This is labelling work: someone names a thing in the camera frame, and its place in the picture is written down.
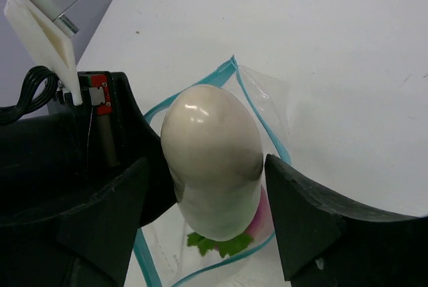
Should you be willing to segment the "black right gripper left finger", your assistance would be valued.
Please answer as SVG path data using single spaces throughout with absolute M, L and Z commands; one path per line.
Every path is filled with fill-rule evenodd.
M 141 158 L 103 187 L 32 204 L 6 194 L 1 285 L 123 286 L 147 181 Z

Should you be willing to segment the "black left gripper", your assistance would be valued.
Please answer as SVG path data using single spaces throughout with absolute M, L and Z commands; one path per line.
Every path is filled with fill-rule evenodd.
M 176 202 L 159 136 L 122 72 L 81 72 L 83 103 L 50 71 L 30 71 L 18 103 L 1 109 L 1 215 L 12 218 L 73 193 L 95 192 L 141 158 L 148 161 L 140 224 Z

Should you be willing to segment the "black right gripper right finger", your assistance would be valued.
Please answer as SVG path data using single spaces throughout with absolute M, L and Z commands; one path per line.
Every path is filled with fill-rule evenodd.
M 274 155 L 267 194 L 292 286 L 426 286 L 427 218 L 345 197 Z

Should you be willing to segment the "purple red onion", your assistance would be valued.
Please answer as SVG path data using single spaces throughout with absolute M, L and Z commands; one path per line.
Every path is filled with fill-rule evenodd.
M 256 214 L 243 234 L 228 242 L 221 242 L 217 250 L 222 258 L 234 256 L 242 251 L 250 250 L 264 243 L 274 233 L 272 213 L 268 201 L 268 195 L 264 187 L 261 187 L 259 206 Z

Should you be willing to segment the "clear zip top bag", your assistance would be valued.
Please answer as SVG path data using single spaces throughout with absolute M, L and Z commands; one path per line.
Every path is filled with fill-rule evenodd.
M 145 286 L 283 286 L 265 158 L 289 163 L 281 81 L 227 60 L 151 108 L 176 203 L 139 229 Z

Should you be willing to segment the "white daikon radish with leaves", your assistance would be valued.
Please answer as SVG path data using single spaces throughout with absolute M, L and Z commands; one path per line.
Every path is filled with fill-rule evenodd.
M 201 254 L 243 234 L 261 195 L 257 124 L 230 92 L 201 84 L 173 101 L 160 132 L 178 207 Z

